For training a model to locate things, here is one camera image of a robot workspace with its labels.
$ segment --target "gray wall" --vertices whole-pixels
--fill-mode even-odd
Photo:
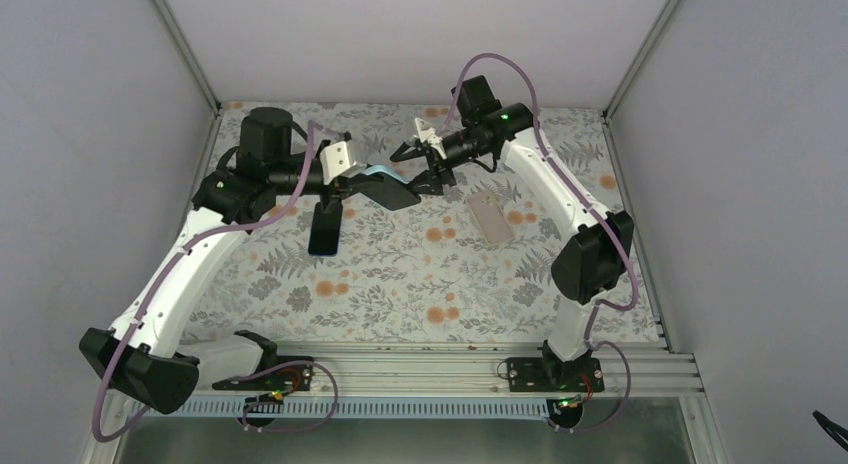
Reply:
[[[848,0],[684,0],[613,131],[734,462],[842,462]]]
[[[77,343],[175,237],[210,113],[147,0],[0,0],[0,49],[0,462],[74,462]]]
[[[221,99],[446,103],[499,52],[543,105],[603,108],[665,0],[168,0]],[[527,99],[480,62],[503,102]]]

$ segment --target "purple cable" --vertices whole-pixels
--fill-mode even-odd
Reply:
[[[468,73],[468,70],[471,68],[471,65],[474,64],[475,62],[481,60],[481,59],[486,59],[486,58],[495,59],[497,61],[503,62],[504,64],[508,65],[513,70],[515,70],[515,72],[517,72],[518,75],[520,75],[521,78],[524,79],[524,83],[527,85],[527,90],[530,91],[530,103],[531,103],[530,111],[533,114],[533,134],[536,136],[536,142],[539,144],[539,149],[542,150],[542,155],[544,155],[547,158],[548,156],[550,156],[551,151],[547,148],[547,146],[545,146],[544,141],[542,140],[542,131],[541,131],[541,127],[540,127],[540,124],[539,124],[539,103],[536,99],[536,88],[533,87],[533,83],[530,82],[530,78],[527,76],[527,73],[525,73],[524,70],[521,69],[518,66],[518,64],[514,63],[512,60],[510,60],[510,59],[508,59],[508,58],[506,58],[506,57],[504,57],[500,54],[495,54],[493,52],[484,52],[484,53],[481,53],[481,54],[477,54],[476,56],[472,57],[465,64],[465,67],[462,68],[462,72],[459,74],[459,79],[457,79],[457,81],[456,81],[457,92],[454,92],[454,94],[453,94],[453,99],[451,100],[450,109],[448,109],[448,114],[447,114],[447,116],[445,116],[445,122],[444,122],[444,124],[442,124],[442,127],[439,128],[438,133],[441,134],[442,131],[444,131],[445,128],[448,127],[451,120],[453,119],[454,112],[456,111],[456,103],[459,100],[459,89],[460,89],[460,86],[462,86],[463,81],[465,81],[465,75]],[[622,352],[622,350],[618,346],[613,344],[612,342],[601,341],[601,342],[598,343],[597,346],[593,346],[592,342],[589,339],[589,337],[592,333],[592,327],[595,324],[595,319],[598,317],[598,311],[600,310],[599,306],[601,304],[603,304],[603,305],[610,307],[612,309],[615,309],[616,311],[619,311],[619,312],[626,312],[626,311],[632,310],[634,307],[636,307],[636,304],[639,302],[639,285],[638,285],[638,282],[636,280],[636,272],[633,269],[633,264],[630,262],[630,257],[627,255],[627,252],[624,250],[624,246],[621,244],[621,240],[618,238],[618,236],[615,234],[615,232],[612,230],[612,228],[610,228],[609,224],[607,224],[607,222],[606,222],[606,220],[604,220],[603,216],[601,216],[600,213],[598,213],[598,211],[596,211],[592,207],[592,203],[589,202],[589,199],[587,199],[586,196],[584,196],[583,193],[580,192],[580,190],[577,188],[577,186],[573,182],[571,182],[571,179],[568,178],[568,176],[565,174],[565,172],[562,169],[559,168],[559,166],[554,162],[553,159],[545,159],[545,161],[551,166],[551,169],[554,170],[554,173],[556,173],[556,175],[559,176],[560,180],[563,182],[563,184],[566,185],[566,187],[568,187],[568,189],[571,191],[571,193],[574,194],[575,196],[577,196],[577,200],[580,201],[580,204],[589,212],[589,214],[593,218],[595,218],[596,221],[598,221],[598,224],[601,225],[601,228],[603,228],[604,232],[606,232],[607,236],[609,236],[610,240],[612,241],[613,246],[615,246],[615,250],[618,252],[619,257],[621,258],[621,261],[624,263],[624,267],[627,270],[627,276],[630,278],[630,288],[631,288],[631,291],[632,291],[632,294],[630,296],[630,302],[626,305],[621,305],[621,304],[616,304],[616,303],[609,301],[607,299],[598,299],[597,301],[595,301],[594,308],[592,309],[592,313],[589,316],[588,322],[586,323],[586,329],[583,331],[583,342],[586,344],[586,347],[589,348],[590,350],[597,351],[598,349],[600,349],[601,347],[603,347],[605,345],[610,346],[613,349],[615,349],[615,351],[618,352],[618,354],[621,356],[621,360],[624,362],[624,370],[625,370],[625,373],[627,375],[627,386],[625,387],[624,397],[622,398],[621,403],[618,406],[618,409],[616,409],[616,411],[609,418],[607,418],[604,422],[602,422],[602,423],[600,423],[596,426],[592,426],[592,427],[589,427],[589,428],[586,428],[586,429],[581,429],[581,430],[578,430],[578,431],[574,431],[574,430],[571,431],[572,433],[574,433],[574,432],[577,432],[577,433],[589,432],[589,431],[594,431],[594,430],[606,427],[609,423],[611,423],[614,419],[616,419],[619,415],[621,415],[621,412],[624,411],[625,407],[627,407],[627,402],[628,402],[628,399],[630,398],[630,387],[631,387],[630,363],[627,362],[627,358],[624,356],[624,352]],[[550,419],[548,419],[548,423],[553,425],[553,422],[551,422]]]
[[[321,420],[319,420],[318,422],[314,422],[312,424],[309,424],[308,426],[271,428],[271,429],[267,429],[267,431],[264,431],[264,432],[276,432],[276,433],[284,434],[284,433],[290,433],[290,432],[314,431],[315,429],[318,429],[319,427],[328,423],[330,421],[330,418],[333,417],[333,414],[336,413],[336,410],[338,410],[338,407],[339,407],[339,385],[336,383],[336,379],[333,377],[333,374],[330,372],[329,369],[327,369],[326,367],[324,367],[321,364],[318,364],[317,362],[313,362],[313,361],[289,361],[289,362],[284,362],[282,364],[277,364],[274,367],[269,367],[268,369],[265,369],[264,371],[257,372],[256,374],[251,374],[249,376],[231,377],[229,379],[231,381],[250,381],[250,380],[256,379],[257,377],[262,377],[264,375],[277,372],[278,370],[284,369],[286,367],[303,366],[303,365],[317,367],[318,369],[321,369],[324,372],[324,374],[327,375],[328,378],[330,378],[330,383],[333,384],[333,406],[330,408],[330,412],[328,412],[327,415],[322,417]],[[247,414],[250,413],[250,411],[256,409],[257,407],[265,406],[265,405],[274,405],[274,404],[268,403],[268,402],[256,401],[256,402],[254,402],[254,403],[252,403],[252,404],[250,404],[250,405],[248,405],[247,407],[244,408],[244,413],[241,415],[241,424],[244,426],[245,431],[248,430],[248,429],[251,429],[251,430],[254,430],[256,432],[263,432],[263,428],[256,427],[256,426],[253,426],[253,425],[250,425],[250,424],[247,423]]]
[[[142,407],[138,413],[131,417],[127,422],[118,429],[109,435],[103,435],[102,429],[100,429],[100,419],[103,415],[103,404],[106,400],[106,392],[109,390],[109,383],[112,381],[112,375],[115,373],[115,369],[118,366],[118,360],[120,360],[121,355],[124,353],[124,350],[127,348],[127,345],[132,339],[133,334],[138,328],[138,323],[141,322],[144,317],[147,308],[150,306],[150,303],[153,301],[153,296],[156,295],[156,292],[162,287],[162,284],[165,282],[165,279],[174,270],[177,266],[177,263],[180,262],[183,256],[188,254],[194,246],[200,243],[202,240],[207,237],[211,237],[217,234],[222,234],[225,232],[233,232],[233,231],[252,231],[254,229],[259,229],[260,227],[265,227],[267,225],[273,224],[280,219],[282,219],[288,211],[294,207],[295,203],[297,203],[297,199],[300,197],[300,194],[303,192],[303,188],[306,185],[306,176],[309,175],[309,168],[312,165],[312,159],[315,156],[315,148],[313,145],[314,141],[314,131],[318,129],[323,131],[325,134],[337,136],[338,133],[333,131],[332,129],[325,128],[320,124],[309,121],[307,125],[307,139],[306,139],[306,156],[303,160],[303,168],[300,170],[300,177],[298,178],[297,185],[294,188],[291,196],[289,197],[288,202],[283,206],[282,210],[278,212],[276,215],[269,217],[268,219],[254,222],[252,224],[236,224],[236,225],[227,225],[217,227],[215,229],[210,229],[208,231],[201,232],[200,234],[195,235],[191,240],[189,240],[184,246],[183,250],[185,252],[178,252],[171,257],[170,260],[165,264],[165,267],[162,268],[162,272],[160,272],[153,282],[150,284],[150,290],[147,294],[144,295],[144,298],[141,300],[141,303],[138,306],[138,309],[133,316],[133,322],[127,328],[127,331],[124,333],[124,337],[121,338],[120,342],[118,342],[118,347],[115,349],[115,352],[112,353],[112,358],[109,360],[109,364],[106,366],[106,370],[103,373],[103,379],[100,381],[100,387],[97,390],[97,398],[94,401],[94,413],[91,417],[91,433],[94,435],[94,439],[98,442],[109,442],[114,439],[117,439],[124,433],[126,433],[135,423],[144,416],[150,406]]]

